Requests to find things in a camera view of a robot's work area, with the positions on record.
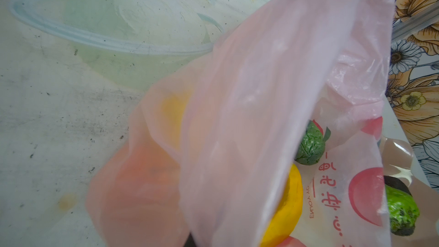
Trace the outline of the pink plastic bag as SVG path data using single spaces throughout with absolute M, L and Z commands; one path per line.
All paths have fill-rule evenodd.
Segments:
M 308 125 L 300 247 L 389 247 L 378 148 L 394 0 L 271 0 L 155 83 L 86 207 L 108 247 L 259 247 Z

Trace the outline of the green avocado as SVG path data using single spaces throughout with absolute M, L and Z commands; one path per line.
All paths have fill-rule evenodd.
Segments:
M 317 164 L 324 153 L 324 135 L 313 121 L 309 121 L 298 147 L 295 161 L 302 165 L 311 166 Z

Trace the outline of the yellow banana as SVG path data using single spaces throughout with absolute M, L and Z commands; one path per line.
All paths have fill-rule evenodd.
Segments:
M 261 247 L 276 247 L 294 231 L 302 214 L 303 186 L 300 172 L 292 165 L 278 207 L 261 240 Z

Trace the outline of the pink scalloped bowl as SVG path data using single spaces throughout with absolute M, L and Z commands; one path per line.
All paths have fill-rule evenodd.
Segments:
M 416 159 L 412 147 L 405 141 L 382 137 L 379 145 L 384 175 L 400 179 L 409 189 L 420 216 L 410 236 L 391 235 L 393 247 L 437 247 L 439 245 L 439 194 L 415 175 L 412 163 Z

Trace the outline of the dark brown fruit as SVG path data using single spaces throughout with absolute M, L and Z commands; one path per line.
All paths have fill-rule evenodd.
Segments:
M 384 176 L 384 183 L 386 186 L 402 191 L 410 196 L 412 195 L 409 188 L 399 178 Z

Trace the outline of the green bumpy fruit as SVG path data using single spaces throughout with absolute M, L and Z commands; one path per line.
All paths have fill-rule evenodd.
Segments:
M 397 236 L 411 236 L 416 228 L 420 210 L 408 191 L 385 186 L 391 232 Z

